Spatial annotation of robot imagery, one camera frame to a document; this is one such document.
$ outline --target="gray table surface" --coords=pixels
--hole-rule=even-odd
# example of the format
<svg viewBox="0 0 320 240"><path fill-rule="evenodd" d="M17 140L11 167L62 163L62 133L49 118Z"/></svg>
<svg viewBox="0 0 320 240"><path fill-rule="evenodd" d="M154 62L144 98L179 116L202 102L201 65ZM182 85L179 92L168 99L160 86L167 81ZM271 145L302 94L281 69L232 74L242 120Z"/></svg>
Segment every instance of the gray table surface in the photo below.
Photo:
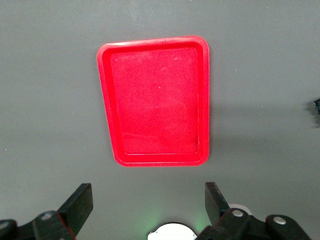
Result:
<svg viewBox="0 0 320 240"><path fill-rule="evenodd" d="M198 35L210 47L210 155L198 167L113 158L101 45ZM205 182L259 219L320 239L320 1L0 2L0 219L56 210L80 183L94 209L78 240L147 239L206 225Z"/></svg>

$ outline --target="red tray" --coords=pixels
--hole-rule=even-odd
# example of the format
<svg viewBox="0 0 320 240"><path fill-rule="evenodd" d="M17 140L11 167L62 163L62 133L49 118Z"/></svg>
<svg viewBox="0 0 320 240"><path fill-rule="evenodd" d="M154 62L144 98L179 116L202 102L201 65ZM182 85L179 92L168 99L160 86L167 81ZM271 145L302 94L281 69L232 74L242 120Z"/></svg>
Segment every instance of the red tray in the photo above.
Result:
<svg viewBox="0 0 320 240"><path fill-rule="evenodd" d="M209 47L199 36L107 43L97 53L115 160L197 166L209 156Z"/></svg>

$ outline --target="gray surface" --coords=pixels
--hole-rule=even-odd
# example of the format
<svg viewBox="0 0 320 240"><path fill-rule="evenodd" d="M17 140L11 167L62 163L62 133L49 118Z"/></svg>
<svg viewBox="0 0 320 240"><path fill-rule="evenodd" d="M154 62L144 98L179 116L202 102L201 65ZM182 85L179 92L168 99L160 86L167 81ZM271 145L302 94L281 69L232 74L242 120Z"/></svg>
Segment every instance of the gray surface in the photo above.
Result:
<svg viewBox="0 0 320 240"><path fill-rule="evenodd" d="M204 185L320 236L320 1L1 1L0 219L24 224L82 182L78 240L147 239L209 224ZM113 159L96 53L107 42L199 35L211 51L210 157L125 168Z"/></svg>

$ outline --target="red plastic tray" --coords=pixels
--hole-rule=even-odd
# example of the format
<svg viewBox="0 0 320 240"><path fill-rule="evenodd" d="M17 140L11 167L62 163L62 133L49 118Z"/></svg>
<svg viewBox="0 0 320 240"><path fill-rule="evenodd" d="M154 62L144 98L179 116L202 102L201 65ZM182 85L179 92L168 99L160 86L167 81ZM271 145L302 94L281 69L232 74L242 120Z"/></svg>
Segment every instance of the red plastic tray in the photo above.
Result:
<svg viewBox="0 0 320 240"><path fill-rule="evenodd" d="M197 166L209 156L209 47L199 36L107 43L98 70L115 160Z"/></svg>

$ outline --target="white light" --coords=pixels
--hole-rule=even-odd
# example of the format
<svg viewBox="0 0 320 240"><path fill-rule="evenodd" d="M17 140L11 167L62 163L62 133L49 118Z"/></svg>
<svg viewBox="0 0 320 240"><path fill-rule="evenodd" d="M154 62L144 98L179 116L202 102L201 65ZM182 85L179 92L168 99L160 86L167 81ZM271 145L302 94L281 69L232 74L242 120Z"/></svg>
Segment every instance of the white light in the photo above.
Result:
<svg viewBox="0 0 320 240"><path fill-rule="evenodd" d="M168 223L148 235L147 240L195 240L197 236L185 225Z"/></svg>

